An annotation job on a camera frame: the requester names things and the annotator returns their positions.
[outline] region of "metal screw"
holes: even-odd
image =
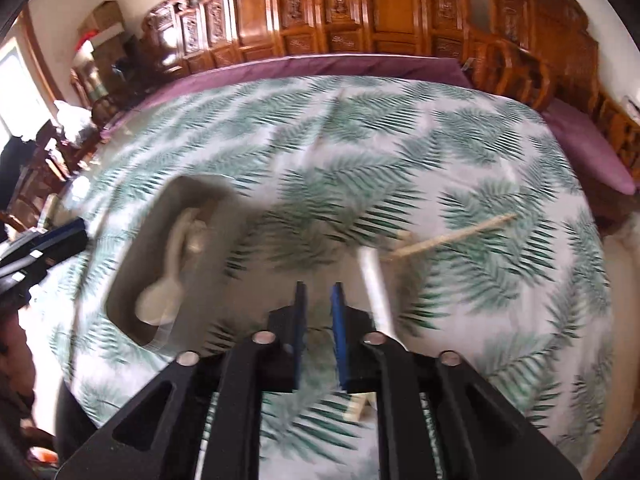
[[[178,355],[176,362],[180,366],[193,366],[198,364],[199,360],[200,360],[200,356],[196,354],[196,352],[188,351],[188,352],[182,352],[180,355]]]
[[[386,341],[386,336],[382,332],[369,332],[362,339],[368,345],[382,345]]]
[[[458,366],[462,362],[462,359],[456,352],[447,350],[440,354],[440,362],[445,366]]]
[[[254,343],[258,343],[258,345],[268,345],[276,341],[276,335],[268,330],[261,330],[260,332],[256,332],[252,339]]]

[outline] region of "tablecloth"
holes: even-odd
[[[609,285],[580,185],[535,111],[443,84],[313,76],[190,94],[129,127],[79,204],[91,248],[34,302],[96,424],[167,362],[104,313],[119,262],[165,183],[223,174],[264,214],[226,259],[212,346],[289,304],[296,280],[309,288],[301,387],[265,397],[261,478],[378,477],[375,420],[342,418],[330,332],[333,282],[368,308],[355,248],[509,213],[408,261],[389,291],[399,334],[412,351],[460,352],[569,459],[588,459],[612,361]]]

